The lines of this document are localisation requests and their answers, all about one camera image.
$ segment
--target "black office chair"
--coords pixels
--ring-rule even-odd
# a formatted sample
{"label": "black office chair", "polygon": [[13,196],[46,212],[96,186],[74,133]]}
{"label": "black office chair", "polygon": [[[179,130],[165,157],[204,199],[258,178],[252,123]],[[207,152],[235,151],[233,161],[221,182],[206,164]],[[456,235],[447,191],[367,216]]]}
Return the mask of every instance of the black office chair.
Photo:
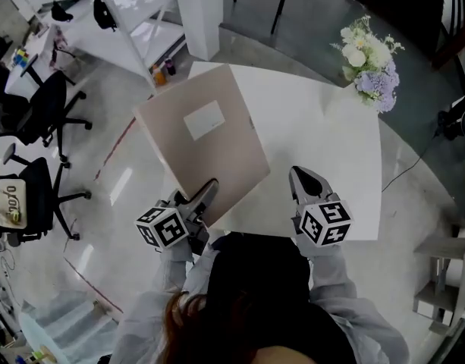
{"label": "black office chair", "polygon": [[28,73],[39,85],[30,102],[24,97],[5,93],[9,70],[0,65],[0,137],[15,136],[25,145],[35,143],[41,137],[43,145],[48,147],[54,131],[57,131],[58,154],[60,160],[66,162],[68,158],[62,154],[63,126],[84,124],[86,130],[93,127],[87,120],[67,117],[77,100],[85,99],[86,94],[79,91],[66,106],[67,83],[75,83],[62,71],[56,71],[42,82],[33,69],[37,58],[38,55],[34,55],[21,73],[21,76]]}
{"label": "black office chair", "polygon": [[16,174],[0,176],[0,179],[22,179],[26,184],[27,193],[27,227],[24,229],[13,229],[11,227],[0,226],[0,238],[3,233],[8,233],[8,242],[11,246],[19,246],[21,243],[33,240],[39,240],[42,235],[53,228],[53,215],[57,216],[61,226],[69,239],[79,240],[79,234],[72,234],[69,230],[64,216],[60,210],[60,204],[71,201],[72,199],[83,197],[90,199],[92,193],[84,191],[82,193],[71,194],[70,196],[58,196],[58,188],[62,171],[64,168],[70,168],[69,162],[60,163],[57,177],[52,186],[50,179],[49,167],[45,158],[38,158],[29,162],[15,154],[16,145],[11,144],[3,157],[3,163],[10,160],[20,163],[25,169],[17,176]]}

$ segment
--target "yellow object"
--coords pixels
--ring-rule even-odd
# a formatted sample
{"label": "yellow object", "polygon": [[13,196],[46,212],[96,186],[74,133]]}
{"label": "yellow object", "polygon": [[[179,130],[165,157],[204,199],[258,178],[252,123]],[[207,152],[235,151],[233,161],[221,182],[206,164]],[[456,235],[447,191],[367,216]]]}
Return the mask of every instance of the yellow object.
{"label": "yellow object", "polygon": [[166,78],[161,69],[158,67],[157,64],[153,65],[153,78],[155,79],[156,85],[165,85]]}

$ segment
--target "beige box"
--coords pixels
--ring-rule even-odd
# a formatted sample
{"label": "beige box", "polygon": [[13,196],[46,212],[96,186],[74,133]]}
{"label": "beige box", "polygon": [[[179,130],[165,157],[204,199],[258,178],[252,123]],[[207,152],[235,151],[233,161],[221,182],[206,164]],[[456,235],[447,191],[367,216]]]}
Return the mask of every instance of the beige box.
{"label": "beige box", "polygon": [[208,226],[269,174],[246,103],[226,64],[173,86],[136,107],[134,114],[186,198],[209,180],[218,181],[218,194],[203,216]]}

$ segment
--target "red line on floor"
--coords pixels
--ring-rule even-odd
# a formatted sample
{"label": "red line on floor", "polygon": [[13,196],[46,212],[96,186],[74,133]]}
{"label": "red line on floor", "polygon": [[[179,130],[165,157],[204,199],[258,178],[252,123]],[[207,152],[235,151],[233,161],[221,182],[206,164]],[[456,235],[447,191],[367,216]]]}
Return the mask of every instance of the red line on floor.
{"label": "red line on floor", "polygon": [[131,127],[133,126],[133,124],[134,124],[135,121],[136,121],[136,118],[133,118],[133,120],[131,120],[131,122],[127,125],[126,129],[124,130],[124,132],[119,136],[119,139],[118,139],[118,141],[114,144],[114,146],[112,147],[111,152],[105,157],[104,164],[103,164],[102,167],[99,169],[99,171],[97,171],[97,174],[96,174],[96,176],[94,177],[94,180],[97,180],[97,178],[99,178],[99,175],[101,174],[101,170],[105,167],[105,165],[107,164],[107,162],[109,161],[109,159],[112,157],[112,154],[114,154],[114,151],[118,148],[119,144],[122,142],[122,140],[123,140],[124,137],[126,136],[127,132],[131,129]]}
{"label": "red line on floor", "polygon": [[72,265],[72,263],[70,263],[67,260],[67,258],[64,257],[64,260],[75,271],[75,273],[77,275],[79,275],[80,278],[90,286],[90,288],[92,288],[95,292],[97,292],[98,295],[100,295],[102,298],[104,298],[112,307],[114,307],[115,309],[117,309],[121,313],[123,312],[120,307],[116,306],[113,302],[111,302],[111,300],[108,297],[106,297],[103,293],[101,293],[99,290],[97,290],[87,279],[85,279],[85,277],[81,273],[79,273],[79,271]]}

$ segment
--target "white pillar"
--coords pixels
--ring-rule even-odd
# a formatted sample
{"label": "white pillar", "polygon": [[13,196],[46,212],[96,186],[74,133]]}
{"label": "white pillar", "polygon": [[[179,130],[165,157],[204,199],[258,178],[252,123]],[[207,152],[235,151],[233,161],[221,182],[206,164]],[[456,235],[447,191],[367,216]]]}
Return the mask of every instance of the white pillar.
{"label": "white pillar", "polygon": [[188,51],[205,61],[218,52],[218,25],[224,18],[223,0],[178,0]]}

